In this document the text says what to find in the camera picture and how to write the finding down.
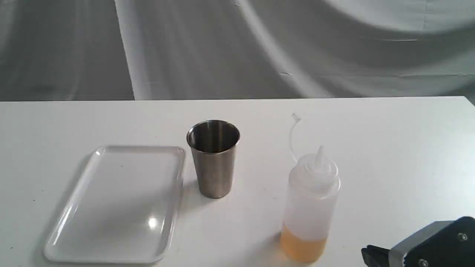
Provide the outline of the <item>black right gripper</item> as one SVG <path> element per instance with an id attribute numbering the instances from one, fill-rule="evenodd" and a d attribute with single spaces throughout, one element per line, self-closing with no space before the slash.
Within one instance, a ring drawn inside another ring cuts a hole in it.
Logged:
<path id="1" fill-rule="evenodd" d="M 361 249 L 367 267 L 473 267 L 475 220 L 440 220 L 416 231 L 390 250 L 367 245 Z"/>

